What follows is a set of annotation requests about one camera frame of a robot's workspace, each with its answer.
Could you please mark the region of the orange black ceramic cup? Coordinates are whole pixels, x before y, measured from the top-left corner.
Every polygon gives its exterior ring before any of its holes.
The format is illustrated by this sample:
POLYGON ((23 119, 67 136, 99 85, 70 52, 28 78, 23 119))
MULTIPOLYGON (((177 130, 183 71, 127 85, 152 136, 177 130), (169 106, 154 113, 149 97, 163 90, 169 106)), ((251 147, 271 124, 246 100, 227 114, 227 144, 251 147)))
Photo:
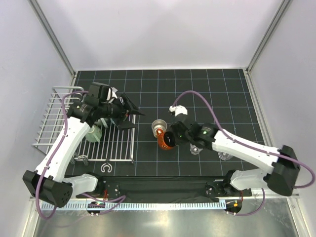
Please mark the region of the orange black ceramic cup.
POLYGON ((171 150, 176 146, 175 137, 171 131, 157 132, 157 141, 162 150, 171 150))

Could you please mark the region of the mint green cup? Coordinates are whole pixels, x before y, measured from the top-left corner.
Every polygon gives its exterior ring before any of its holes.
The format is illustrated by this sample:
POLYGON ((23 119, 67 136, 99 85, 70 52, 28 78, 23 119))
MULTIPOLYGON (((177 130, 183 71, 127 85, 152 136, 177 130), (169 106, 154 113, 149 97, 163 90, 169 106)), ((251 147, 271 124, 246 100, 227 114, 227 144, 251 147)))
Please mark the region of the mint green cup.
POLYGON ((99 143, 101 141, 101 137, 102 130, 96 125, 93 125, 85 135, 86 140, 91 143, 99 143))

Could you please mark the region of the light blue tall mug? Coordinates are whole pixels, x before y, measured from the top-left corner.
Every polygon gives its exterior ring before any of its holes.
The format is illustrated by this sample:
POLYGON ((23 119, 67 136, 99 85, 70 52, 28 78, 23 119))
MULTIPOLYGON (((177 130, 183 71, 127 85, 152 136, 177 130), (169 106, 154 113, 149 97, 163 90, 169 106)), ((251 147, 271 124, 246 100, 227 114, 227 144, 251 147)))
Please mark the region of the light blue tall mug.
POLYGON ((111 118, 101 118, 99 120, 101 122, 101 125, 105 128, 109 128, 111 125, 116 126, 115 122, 111 118))

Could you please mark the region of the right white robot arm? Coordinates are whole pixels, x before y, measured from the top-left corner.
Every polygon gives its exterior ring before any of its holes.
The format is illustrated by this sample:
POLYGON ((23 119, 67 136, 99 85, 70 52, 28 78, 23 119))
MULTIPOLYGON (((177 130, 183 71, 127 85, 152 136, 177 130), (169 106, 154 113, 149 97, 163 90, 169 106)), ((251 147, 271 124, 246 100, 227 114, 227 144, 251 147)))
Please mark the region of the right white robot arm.
POLYGON ((292 147, 284 145, 278 149, 254 143, 210 123, 177 121, 171 125, 171 131, 175 145, 190 143, 198 149, 231 155, 256 166, 246 171, 230 170, 222 184, 225 194, 233 196, 239 190, 269 188, 282 196, 292 195, 300 171, 292 147))

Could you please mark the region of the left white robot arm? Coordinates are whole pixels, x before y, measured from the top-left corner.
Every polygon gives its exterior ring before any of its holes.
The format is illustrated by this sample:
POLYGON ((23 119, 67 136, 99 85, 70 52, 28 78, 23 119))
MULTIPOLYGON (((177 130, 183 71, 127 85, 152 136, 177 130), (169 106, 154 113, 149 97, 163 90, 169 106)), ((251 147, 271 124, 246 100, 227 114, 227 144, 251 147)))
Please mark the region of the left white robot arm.
POLYGON ((23 181, 36 202, 64 207, 70 198, 104 193, 101 176, 91 172, 66 178, 67 167, 77 147, 100 119, 112 120, 118 129, 135 128, 131 115, 142 115, 139 108, 107 84, 93 82, 87 91, 74 91, 62 97, 63 127, 48 154, 34 171, 25 171, 23 181))

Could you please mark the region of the small clear glass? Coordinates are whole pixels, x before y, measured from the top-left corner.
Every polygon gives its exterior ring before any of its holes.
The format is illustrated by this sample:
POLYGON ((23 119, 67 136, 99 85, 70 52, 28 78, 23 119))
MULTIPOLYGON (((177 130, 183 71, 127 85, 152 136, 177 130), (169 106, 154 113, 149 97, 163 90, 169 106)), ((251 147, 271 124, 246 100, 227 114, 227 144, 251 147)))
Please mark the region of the small clear glass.
POLYGON ((192 155, 199 155, 203 148, 198 148, 195 145, 190 144, 190 152, 192 155))

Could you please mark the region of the steel tumbler cup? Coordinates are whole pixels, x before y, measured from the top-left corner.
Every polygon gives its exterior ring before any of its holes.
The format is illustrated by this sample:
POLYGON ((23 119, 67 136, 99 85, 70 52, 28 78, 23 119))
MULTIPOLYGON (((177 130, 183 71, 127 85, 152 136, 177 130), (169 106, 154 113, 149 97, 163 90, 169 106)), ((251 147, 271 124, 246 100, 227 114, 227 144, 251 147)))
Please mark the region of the steel tumbler cup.
POLYGON ((167 130, 167 123, 162 119, 156 119, 155 121, 153 121, 151 128, 152 128, 153 136, 157 138, 158 129, 161 129, 162 132, 165 132, 167 130))

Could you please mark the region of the large clear plastic cup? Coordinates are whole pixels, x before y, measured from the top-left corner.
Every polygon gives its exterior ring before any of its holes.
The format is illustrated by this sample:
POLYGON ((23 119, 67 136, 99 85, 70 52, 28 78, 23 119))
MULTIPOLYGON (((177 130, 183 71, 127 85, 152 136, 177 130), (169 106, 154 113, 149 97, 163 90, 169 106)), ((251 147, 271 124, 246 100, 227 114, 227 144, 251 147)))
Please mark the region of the large clear plastic cup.
POLYGON ((218 156, 221 160, 227 161, 232 159, 234 156, 225 152, 218 152, 218 156))

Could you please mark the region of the black grid mat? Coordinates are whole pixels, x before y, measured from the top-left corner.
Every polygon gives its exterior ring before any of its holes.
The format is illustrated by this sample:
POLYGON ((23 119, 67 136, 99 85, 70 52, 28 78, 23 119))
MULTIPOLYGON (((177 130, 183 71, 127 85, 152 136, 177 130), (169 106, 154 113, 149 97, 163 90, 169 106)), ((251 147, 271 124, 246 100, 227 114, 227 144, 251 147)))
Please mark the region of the black grid mat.
POLYGON ((99 174, 105 158, 110 159, 114 176, 221 176, 229 170, 254 169, 254 165, 238 158, 221 160, 216 152, 209 150, 192 155, 187 144, 164 151, 157 145, 151 130, 156 119, 172 122, 168 108, 177 100, 187 108, 191 120, 212 123, 207 108, 211 105, 224 129, 263 144, 243 70, 80 71, 74 85, 88 89, 93 82, 109 84, 119 92, 125 92, 139 107, 142 114, 135 121, 134 162, 125 161, 127 132, 104 132, 100 143, 80 144, 78 151, 88 156, 89 163, 69 164, 67 175, 99 174))

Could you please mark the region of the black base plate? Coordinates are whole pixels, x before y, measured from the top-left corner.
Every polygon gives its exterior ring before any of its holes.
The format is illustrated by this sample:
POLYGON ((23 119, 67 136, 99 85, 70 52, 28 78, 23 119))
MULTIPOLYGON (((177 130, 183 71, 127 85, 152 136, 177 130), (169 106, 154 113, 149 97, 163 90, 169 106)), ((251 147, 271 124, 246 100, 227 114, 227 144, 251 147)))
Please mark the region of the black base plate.
POLYGON ((102 181, 89 195, 125 196, 126 203, 204 203, 252 196, 249 188, 230 188, 223 176, 103 176, 102 181))

